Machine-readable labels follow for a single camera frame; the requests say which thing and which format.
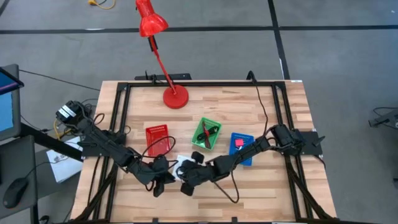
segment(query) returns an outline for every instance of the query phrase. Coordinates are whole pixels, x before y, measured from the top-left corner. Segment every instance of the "computer monitor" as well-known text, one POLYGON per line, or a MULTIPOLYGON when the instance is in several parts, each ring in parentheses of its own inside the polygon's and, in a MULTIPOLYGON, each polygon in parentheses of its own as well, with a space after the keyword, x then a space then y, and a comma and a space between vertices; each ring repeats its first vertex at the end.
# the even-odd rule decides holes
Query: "computer monitor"
POLYGON ((24 84, 10 73, 0 68, 0 95, 23 87, 24 84))

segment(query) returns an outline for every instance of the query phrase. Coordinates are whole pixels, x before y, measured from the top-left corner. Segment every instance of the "black metal frame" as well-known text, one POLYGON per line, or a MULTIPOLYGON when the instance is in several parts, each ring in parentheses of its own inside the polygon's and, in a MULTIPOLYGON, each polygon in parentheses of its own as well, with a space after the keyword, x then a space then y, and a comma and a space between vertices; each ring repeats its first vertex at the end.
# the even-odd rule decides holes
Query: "black metal frame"
MULTIPOLYGON (((253 86, 254 84, 251 81, 239 81, 239 82, 182 82, 182 81, 174 81, 176 85, 182 85, 182 86, 253 86)), ((282 111, 280 109, 280 102, 279 102, 279 97, 278 97, 278 88, 282 92, 282 98, 284 102, 284 107, 285 107, 285 112, 287 115, 287 123, 289 125, 290 129, 294 128, 293 124, 293 118, 292 118, 292 113, 290 110, 290 105, 289 105, 289 99, 287 96, 287 90, 286 90, 286 84, 284 81, 274 81, 274 82, 262 82, 258 81, 256 82, 257 86, 269 86, 272 88, 272 94, 274 98, 274 103, 275 103, 275 110, 277 114, 277 120, 279 124, 283 124, 283 117, 282 117, 282 111)), ((124 132, 124 127, 126 125, 126 117, 127 117, 127 107, 129 104, 129 99, 130 99, 130 92, 132 87, 167 87, 167 83, 153 83, 153 82, 134 82, 134 83, 125 83, 125 82, 120 82, 118 83, 118 87, 116 90, 116 96, 115 96, 115 101, 113 105, 113 112, 112 112, 112 117, 111 117, 111 124, 109 126, 111 131, 114 131, 115 125, 116 125, 116 117, 118 113, 118 108, 119 108, 119 103, 120 103, 120 98, 121 98, 121 93, 122 91, 126 91, 124 101, 123 101, 123 110, 121 113, 121 122, 120 122, 120 127, 119 131, 124 132)), ((291 158, 289 155, 284 154, 285 158, 285 164, 288 166, 289 164, 292 163, 291 158)), ((295 156, 296 160, 296 165, 297 165, 297 170, 298 170, 298 176, 303 183, 303 185, 307 188, 307 185, 305 183, 305 176, 304 176, 304 171, 303 171, 303 165, 301 161, 300 155, 295 156)), ((104 174, 106 175, 106 171, 108 169, 108 162, 104 160, 104 164, 106 166, 103 166, 102 171, 101 171, 101 176, 104 174)), ((294 184, 294 180, 290 177, 289 174, 287 174, 288 180, 289 180, 289 187, 290 187, 290 193, 292 196, 292 205, 294 209, 294 215, 295 219, 299 220, 301 219, 301 214, 300 214, 300 206, 299 206, 299 199, 297 197, 297 192, 294 184)), ((111 211, 112 211, 112 205, 113 205, 113 197, 114 197, 114 191, 115 191, 115 186, 116 186, 116 179, 111 183, 109 187, 109 195, 108 195, 108 202, 106 206, 106 215, 105 219, 110 220, 111 219, 111 211)), ((312 215, 312 208, 309 204, 309 202, 304 199, 305 203, 305 209, 307 213, 307 218, 313 218, 312 215)), ((99 209, 100 209, 100 204, 98 205, 98 211, 97 211, 97 216, 93 217, 93 219, 98 219, 98 214, 99 214, 99 209)))

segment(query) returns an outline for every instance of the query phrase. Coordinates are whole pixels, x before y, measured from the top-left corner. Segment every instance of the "wooden table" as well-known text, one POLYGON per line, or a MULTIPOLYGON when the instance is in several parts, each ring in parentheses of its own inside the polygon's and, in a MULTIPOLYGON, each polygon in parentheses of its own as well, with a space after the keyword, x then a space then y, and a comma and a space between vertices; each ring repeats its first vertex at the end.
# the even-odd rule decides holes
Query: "wooden table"
MULTIPOLYGON (((116 81, 102 84, 96 109, 96 113, 105 114, 103 122, 98 125, 101 129, 109 128, 117 84, 116 81)), ((302 131, 312 130, 314 127, 303 83, 286 81, 286 86, 295 127, 302 131)), ((131 127, 131 132, 127 135, 127 146, 142 152, 146 148, 145 128, 167 124, 169 134, 177 139, 175 148, 167 156, 168 159, 175 159, 177 154, 189 157, 192 151, 197 150, 205 154, 207 161, 228 153, 232 132, 250 134, 256 138, 264 131, 265 116, 253 86, 187 87, 190 101, 179 110, 172 110, 164 105, 164 90, 164 87, 132 88, 126 119, 126 125, 131 127), (204 151, 190 142, 203 116, 223 125, 212 152, 204 151)), ((259 91, 269 116, 270 127, 277 124, 271 87, 260 86, 259 91)), ((121 100, 118 122, 122 106, 121 100)), ((335 217, 322 163, 312 156, 302 156, 302 160, 309 191, 325 211, 335 217)), ((95 162, 96 158, 84 161, 72 218, 77 217, 86 207, 95 162)), ((98 166, 96 183, 100 178, 100 170, 101 166, 98 166)), ((285 162, 279 153, 264 152, 253 157, 252 166, 238 166, 234 176, 241 196, 237 204, 231 203, 211 182, 196 187, 192 197, 180 192, 180 182, 168 184, 165 192, 155 198, 132 174, 119 170, 111 221, 151 222, 154 217, 159 218, 160 222, 230 222, 231 217, 237 217, 240 222, 294 220, 285 162)), ((236 198, 230 176, 219 183, 232 198, 236 198)), ((297 192, 304 217, 302 195, 298 189, 297 192)), ((108 194, 105 193, 100 217, 104 217, 107 197, 108 194)))

